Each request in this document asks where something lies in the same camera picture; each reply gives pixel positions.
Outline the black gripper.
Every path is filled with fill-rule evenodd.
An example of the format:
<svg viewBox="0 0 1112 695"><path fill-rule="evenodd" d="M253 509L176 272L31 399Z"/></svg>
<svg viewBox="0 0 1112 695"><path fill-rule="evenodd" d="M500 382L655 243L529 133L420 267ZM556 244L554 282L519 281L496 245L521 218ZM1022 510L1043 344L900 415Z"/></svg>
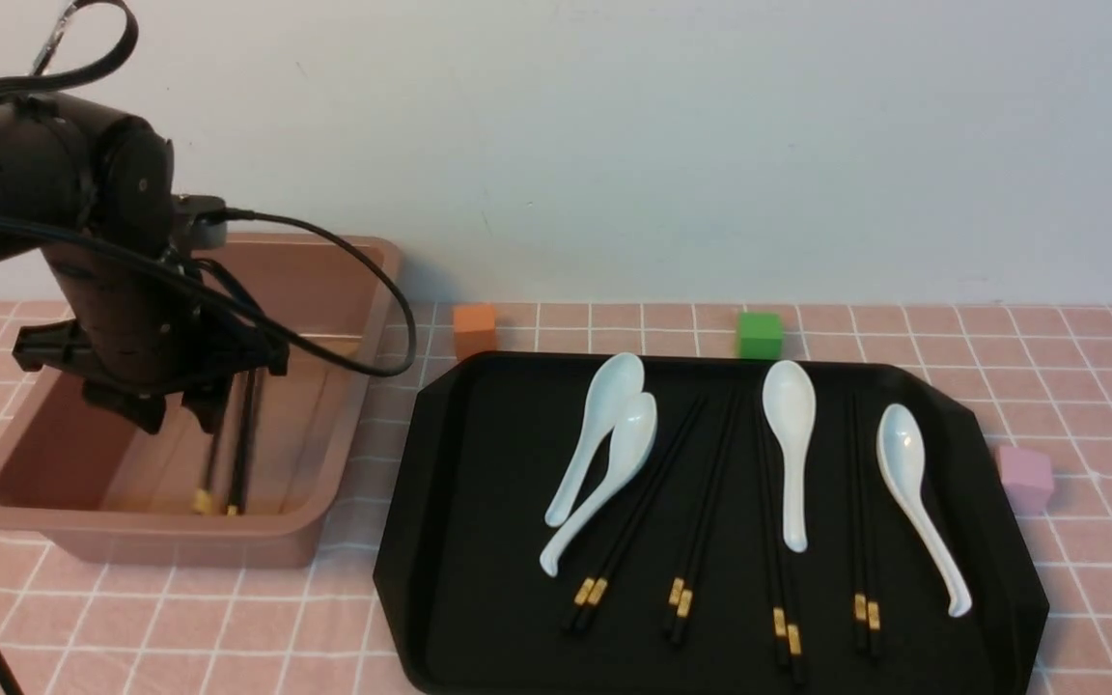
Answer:
<svg viewBox="0 0 1112 695"><path fill-rule="evenodd" d="M14 359L83 378L83 400L157 434L167 395L202 431L220 431L234 378L287 373L290 348L244 322L235 308L259 304L219 264L195 251L225 244L228 203L215 195L173 195L152 220L96 224L80 244L48 242L42 255L73 317L24 328Z"/></svg>

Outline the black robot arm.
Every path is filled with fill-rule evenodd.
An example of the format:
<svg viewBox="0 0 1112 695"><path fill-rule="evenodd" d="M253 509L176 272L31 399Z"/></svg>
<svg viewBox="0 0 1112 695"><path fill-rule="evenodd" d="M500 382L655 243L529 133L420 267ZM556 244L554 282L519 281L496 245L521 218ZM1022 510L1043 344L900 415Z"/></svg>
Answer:
<svg viewBox="0 0 1112 695"><path fill-rule="evenodd" d="M138 116L71 96L0 105L0 264L39 250L73 317L19 330L19 368L81 379L85 401L158 431L180 393L203 431L236 375L287 373L290 348L173 285L226 241L226 203L173 193L173 146Z"/></svg>

